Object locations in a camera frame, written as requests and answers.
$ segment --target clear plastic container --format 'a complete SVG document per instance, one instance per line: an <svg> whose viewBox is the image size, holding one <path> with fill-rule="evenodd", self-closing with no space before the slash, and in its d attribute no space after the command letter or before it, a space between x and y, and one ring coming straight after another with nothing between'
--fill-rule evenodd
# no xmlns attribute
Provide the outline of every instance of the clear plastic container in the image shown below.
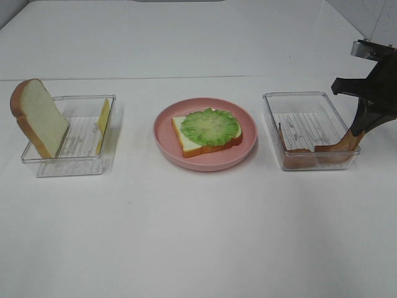
<svg viewBox="0 0 397 298"><path fill-rule="evenodd" d="M96 122L105 100L109 100L110 113L105 133ZM114 157L112 134L117 126L114 95L60 96L53 98L58 110L69 122L69 129L61 144L57 158L41 158L29 142L21 160L36 177L78 176L101 174ZM97 147L102 139L102 146Z"/></svg>
<svg viewBox="0 0 397 298"><path fill-rule="evenodd" d="M360 154L360 147L314 152L316 145L338 143L348 130L327 94L267 93L263 98L265 121L283 170L347 169Z"/></svg>

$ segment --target sandwich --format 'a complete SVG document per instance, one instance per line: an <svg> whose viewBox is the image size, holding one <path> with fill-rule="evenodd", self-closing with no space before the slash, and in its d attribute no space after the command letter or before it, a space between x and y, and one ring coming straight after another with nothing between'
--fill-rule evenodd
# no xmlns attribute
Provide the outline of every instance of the sandwich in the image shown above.
<svg viewBox="0 0 397 298"><path fill-rule="evenodd" d="M243 131L236 117L228 111L210 107L173 117L172 126L184 158L225 150L243 141Z"/></svg>

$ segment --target white table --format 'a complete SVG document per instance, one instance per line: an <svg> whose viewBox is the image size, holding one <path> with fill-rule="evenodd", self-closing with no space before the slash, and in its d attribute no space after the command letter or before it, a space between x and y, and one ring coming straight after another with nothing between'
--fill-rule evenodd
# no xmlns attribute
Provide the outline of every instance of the white table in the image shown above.
<svg viewBox="0 0 397 298"><path fill-rule="evenodd" d="M349 124L356 99L333 75L45 81L53 96L117 95L123 128L112 169L35 178L1 82L0 294L3 297L396 297L397 125L362 140L345 171L284 172L262 94L326 91ZM243 106L258 143L214 173L166 160L153 121L211 96Z"/></svg>
<svg viewBox="0 0 397 298"><path fill-rule="evenodd" d="M326 1L34 1L0 31L0 80L366 76Z"/></svg>

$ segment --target toast slice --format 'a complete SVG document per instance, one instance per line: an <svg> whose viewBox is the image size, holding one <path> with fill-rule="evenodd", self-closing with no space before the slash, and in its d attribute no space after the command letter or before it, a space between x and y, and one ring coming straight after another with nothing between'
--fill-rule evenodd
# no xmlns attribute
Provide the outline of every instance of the toast slice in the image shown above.
<svg viewBox="0 0 397 298"><path fill-rule="evenodd" d="M11 95L12 115L42 158L55 158L68 130L68 121L39 79L20 83Z"/></svg>
<svg viewBox="0 0 397 298"><path fill-rule="evenodd" d="M181 131L182 122L186 116L173 117L172 126L174 127L175 133L178 137L179 145L182 148L182 156L189 158L198 156L205 153L216 152L224 149L231 148L232 146L239 145L243 141L243 131L241 130L240 124L236 136L232 138L228 143L222 146L202 146L190 141Z"/></svg>

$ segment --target yellow cheese slice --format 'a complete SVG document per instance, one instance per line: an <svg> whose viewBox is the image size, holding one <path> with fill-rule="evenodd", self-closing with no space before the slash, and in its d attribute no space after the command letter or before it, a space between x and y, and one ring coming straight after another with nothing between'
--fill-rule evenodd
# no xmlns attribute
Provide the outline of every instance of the yellow cheese slice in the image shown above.
<svg viewBox="0 0 397 298"><path fill-rule="evenodd" d="M110 104L109 104L109 99L105 99L104 105L102 106L102 109L100 110L100 116L97 121L97 125L99 127L100 133L102 134L102 138L100 138L96 150L96 154L98 155L100 152L100 148L102 147L102 141L104 139L105 135L105 130L106 130L106 125L107 125L107 120L109 119L109 114L110 114Z"/></svg>

